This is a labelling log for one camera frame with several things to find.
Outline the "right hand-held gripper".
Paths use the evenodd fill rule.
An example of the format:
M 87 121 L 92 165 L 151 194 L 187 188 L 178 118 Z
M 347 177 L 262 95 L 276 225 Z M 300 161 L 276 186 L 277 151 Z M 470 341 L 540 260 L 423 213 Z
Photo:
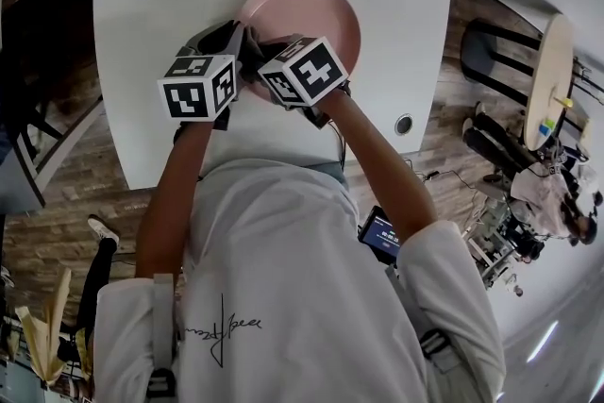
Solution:
M 349 93 L 348 72 L 326 37 L 294 36 L 294 41 L 262 43 L 258 73 L 277 102 L 299 109 L 316 127 L 330 118 L 315 107 L 333 90 Z

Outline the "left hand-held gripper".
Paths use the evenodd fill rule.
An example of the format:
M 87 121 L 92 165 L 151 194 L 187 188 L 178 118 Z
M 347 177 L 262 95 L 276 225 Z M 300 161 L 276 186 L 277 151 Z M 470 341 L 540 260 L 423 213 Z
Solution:
M 170 119 L 211 122 L 227 130 L 229 105 L 238 96 L 239 55 L 244 25 L 229 20 L 196 34 L 182 47 L 158 80 L 159 95 Z

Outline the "grey cloth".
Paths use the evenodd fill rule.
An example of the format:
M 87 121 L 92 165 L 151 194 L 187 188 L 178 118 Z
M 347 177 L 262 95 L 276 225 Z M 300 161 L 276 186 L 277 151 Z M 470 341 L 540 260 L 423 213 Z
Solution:
M 260 52 L 260 35 L 258 31 L 251 25 L 247 25 L 243 31 L 243 44 L 240 52 L 242 62 L 260 63 L 262 54 Z

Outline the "pink big plate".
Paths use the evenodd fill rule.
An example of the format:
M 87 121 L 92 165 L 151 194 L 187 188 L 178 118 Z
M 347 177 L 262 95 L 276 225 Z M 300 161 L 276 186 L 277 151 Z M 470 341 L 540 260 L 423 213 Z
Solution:
M 347 0 L 246 0 L 239 20 L 258 31 L 260 42 L 326 37 L 348 77 L 357 64 L 361 30 Z

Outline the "person's left forearm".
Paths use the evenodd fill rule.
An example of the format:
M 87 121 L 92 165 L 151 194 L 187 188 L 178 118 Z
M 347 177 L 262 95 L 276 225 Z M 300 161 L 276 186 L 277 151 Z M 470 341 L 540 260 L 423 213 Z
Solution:
M 177 138 L 139 226 L 135 277 L 179 275 L 195 186 L 212 131 L 210 123 L 192 123 Z

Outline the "person's right forearm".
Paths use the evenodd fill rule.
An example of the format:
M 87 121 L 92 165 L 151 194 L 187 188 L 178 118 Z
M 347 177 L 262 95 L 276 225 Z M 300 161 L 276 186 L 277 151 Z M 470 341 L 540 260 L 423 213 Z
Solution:
M 401 244 L 438 220 L 432 198 L 357 103 L 335 90 L 318 103 L 340 130 Z

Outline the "person's blue jeans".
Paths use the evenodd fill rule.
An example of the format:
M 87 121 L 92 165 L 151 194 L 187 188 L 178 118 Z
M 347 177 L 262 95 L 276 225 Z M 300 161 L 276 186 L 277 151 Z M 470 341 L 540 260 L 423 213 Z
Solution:
M 344 170 L 339 162 L 327 162 L 303 166 L 308 181 L 311 181 L 317 187 L 321 187 L 330 192 L 348 193 L 349 186 L 344 175 Z

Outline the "black device blue screen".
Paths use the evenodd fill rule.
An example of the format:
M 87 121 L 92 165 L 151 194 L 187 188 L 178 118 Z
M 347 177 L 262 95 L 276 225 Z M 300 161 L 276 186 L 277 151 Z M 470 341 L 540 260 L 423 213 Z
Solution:
M 382 207 L 372 207 L 366 221 L 359 227 L 358 241 L 367 245 L 378 261 L 387 266 L 396 264 L 400 242 Z

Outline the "black table base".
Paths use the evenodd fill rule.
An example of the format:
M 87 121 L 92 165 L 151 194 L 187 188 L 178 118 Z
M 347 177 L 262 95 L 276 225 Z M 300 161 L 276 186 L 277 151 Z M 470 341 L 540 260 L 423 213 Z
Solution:
M 501 54 L 498 51 L 498 39 L 514 42 L 534 51 L 539 51 L 542 41 L 541 38 L 534 39 L 510 29 L 489 24 L 479 18 L 474 19 L 467 25 L 461 38 L 461 72 L 468 81 L 481 84 L 526 107 L 528 105 L 526 94 L 494 79 L 491 77 L 491 73 L 497 63 L 529 77 L 533 77 L 534 69 L 523 62 Z

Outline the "person's white shirt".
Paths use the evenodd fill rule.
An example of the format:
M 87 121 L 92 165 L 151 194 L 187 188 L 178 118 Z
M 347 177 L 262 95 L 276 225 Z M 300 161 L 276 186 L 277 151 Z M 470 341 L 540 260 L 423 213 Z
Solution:
M 495 403 L 504 351 L 458 227 L 409 238 L 389 280 L 349 193 L 301 168 L 238 160 L 197 184 L 178 403 Z

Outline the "yellow fabric bundle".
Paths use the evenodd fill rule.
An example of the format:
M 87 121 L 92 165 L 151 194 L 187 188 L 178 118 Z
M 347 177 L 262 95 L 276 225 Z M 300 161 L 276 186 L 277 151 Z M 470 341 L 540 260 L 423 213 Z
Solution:
M 59 334 L 70 292 L 72 272 L 61 266 L 53 292 L 45 299 L 40 320 L 33 316 L 27 306 L 20 306 L 15 313 L 21 323 L 29 350 L 34 373 L 47 385 L 54 385 L 65 369 L 66 362 L 59 358 Z

